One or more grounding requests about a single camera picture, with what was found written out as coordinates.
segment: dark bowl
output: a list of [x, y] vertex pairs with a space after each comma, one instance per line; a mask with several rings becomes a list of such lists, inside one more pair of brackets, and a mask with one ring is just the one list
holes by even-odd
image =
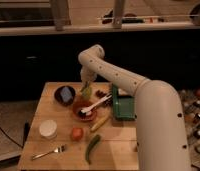
[[[63, 101], [63, 98], [62, 98], [62, 95], [61, 95], [61, 91], [62, 91], [62, 89], [65, 88], [65, 87], [67, 87], [67, 88], [70, 90], [71, 96], [72, 96], [72, 98], [69, 99], [68, 101]], [[76, 92], [75, 92], [75, 90], [74, 90], [73, 87], [71, 87], [71, 86], [62, 86], [62, 87], [59, 87], [59, 88], [55, 91], [55, 93], [54, 93], [54, 98], [55, 98], [60, 104], [62, 104], [63, 106], [69, 106], [69, 105], [71, 105], [71, 104], [73, 103], [74, 98], [75, 98], [75, 95], [76, 95]]]

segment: green chili pepper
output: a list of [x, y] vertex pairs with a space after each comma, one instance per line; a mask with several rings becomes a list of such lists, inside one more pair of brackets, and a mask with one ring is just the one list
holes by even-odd
[[101, 136], [99, 134], [95, 135], [90, 143], [88, 144], [87, 148], [86, 148], [86, 153], [85, 153], [85, 159], [88, 162], [88, 164], [91, 164], [91, 160], [90, 160], [90, 152], [93, 149], [93, 147], [100, 141]]

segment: fork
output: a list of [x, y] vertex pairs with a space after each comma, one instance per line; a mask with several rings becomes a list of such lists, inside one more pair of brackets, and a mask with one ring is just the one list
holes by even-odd
[[111, 96], [112, 96], [112, 95], [109, 93], [109, 94], [105, 95], [104, 97], [102, 97], [100, 100], [98, 100], [96, 103], [92, 104], [91, 106], [82, 108], [82, 109], [79, 111], [79, 115], [80, 115], [80, 116], [88, 116], [88, 115], [90, 115], [90, 114], [91, 114], [90, 111], [91, 111], [94, 107], [96, 107], [97, 105], [101, 104], [102, 102], [104, 102], [104, 101], [110, 99]]
[[49, 152], [46, 152], [46, 153], [42, 153], [42, 154], [33, 155], [33, 156], [31, 156], [31, 160], [38, 159], [40, 157], [46, 156], [46, 155], [51, 154], [51, 153], [61, 153], [61, 152], [65, 151], [65, 150], [66, 150], [66, 144], [62, 145], [60, 147], [57, 147], [52, 151], [49, 151]]

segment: wall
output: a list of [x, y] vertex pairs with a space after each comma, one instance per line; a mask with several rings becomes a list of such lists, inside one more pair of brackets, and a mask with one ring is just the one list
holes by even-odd
[[177, 89], [200, 87], [200, 29], [13, 36], [0, 37], [0, 101], [38, 99], [46, 81], [80, 81], [77, 56], [96, 43], [110, 63]]

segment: red tomato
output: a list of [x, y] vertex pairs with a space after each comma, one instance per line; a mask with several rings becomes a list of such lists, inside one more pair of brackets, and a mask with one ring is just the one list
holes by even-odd
[[71, 130], [71, 140], [72, 141], [79, 141], [83, 137], [83, 129], [74, 127]]

